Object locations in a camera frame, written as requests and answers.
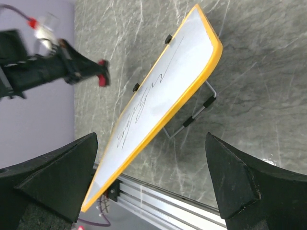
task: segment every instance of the whiteboard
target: whiteboard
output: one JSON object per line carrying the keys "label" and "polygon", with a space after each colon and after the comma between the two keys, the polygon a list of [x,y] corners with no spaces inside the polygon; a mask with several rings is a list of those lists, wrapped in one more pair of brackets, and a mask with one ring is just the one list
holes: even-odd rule
{"label": "whiteboard", "polygon": [[195,5],[129,101],[84,199],[85,212],[208,79],[222,44]]}

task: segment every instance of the red cable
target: red cable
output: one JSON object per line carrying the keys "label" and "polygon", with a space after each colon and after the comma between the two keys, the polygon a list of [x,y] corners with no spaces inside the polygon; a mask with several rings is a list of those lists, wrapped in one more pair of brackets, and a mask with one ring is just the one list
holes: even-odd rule
{"label": "red cable", "polygon": [[0,4],[0,10],[3,10],[3,9],[8,9],[8,10],[11,10],[11,11],[18,13],[20,16],[22,16],[23,18],[25,18],[28,21],[27,23],[28,23],[29,26],[31,26],[33,29],[36,28],[37,20],[27,16],[25,13],[23,13],[21,10],[17,9],[16,7],[13,7],[13,6],[8,5],[8,4]]}

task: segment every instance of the red tip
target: red tip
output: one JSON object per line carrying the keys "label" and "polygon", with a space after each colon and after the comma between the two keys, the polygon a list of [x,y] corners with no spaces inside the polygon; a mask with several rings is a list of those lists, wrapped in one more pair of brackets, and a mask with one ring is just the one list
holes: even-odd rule
{"label": "red tip", "polygon": [[[98,64],[101,65],[101,66],[103,66],[104,63],[105,63],[104,60],[100,60],[98,62]],[[106,86],[106,79],[105,79],[104,75],[99,74],[99,75],[97,75],[97,77],[99,78],[99,82],[98,82],[99,87],[105,87]]]}
{"label": "red tip", "polygon": [[37,26],[37,20],[35,20],[34,18],[30,18],[30,20],[28,20],[28,25],[35,29]]}
{"label": "red tip", "polygon": [[99,78],[99,87],[104,87],[104,86],[106,86],[106,79],[105,79],[105,77],[104,77],[104,75],[103,74],[99,74],[99,75],[97,75],[97,77]]}

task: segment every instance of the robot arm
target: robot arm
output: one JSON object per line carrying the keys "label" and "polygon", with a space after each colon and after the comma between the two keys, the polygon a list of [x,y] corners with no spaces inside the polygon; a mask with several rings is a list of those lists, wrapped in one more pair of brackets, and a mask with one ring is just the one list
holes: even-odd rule
{"label": "robot arm", "polygon": [[95,63],[78,53],[66,40],[57,40],[52,29],[44,24],[46,18],[39,22],[27,19],[49,53],[29,56],[17,30],[1,31],[0,98],[25,98],[24,91],[59,78],[68,84],[76,84],[97,75],[99,86],[110,84],[108,61]]}

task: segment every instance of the marble surface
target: marble surface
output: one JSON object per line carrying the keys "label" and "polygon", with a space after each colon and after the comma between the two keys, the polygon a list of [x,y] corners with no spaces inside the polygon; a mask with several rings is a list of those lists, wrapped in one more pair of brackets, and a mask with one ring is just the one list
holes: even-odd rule
{"label": "marble surface", "polygon": [[[112,85],[101,89],[92,79],[75,87],[75,134],[97,133],[99,161],[134,84],[195,3],[224,46],[209,77],[217,100],[174,139],[160,132],[125,173],[216,207],[205,156],[208,131],[307,174],[307,0],[77,0],[76,48],[93,60],[110,60]],[[167,130],[180,127],[208,96],[203,85]]]}

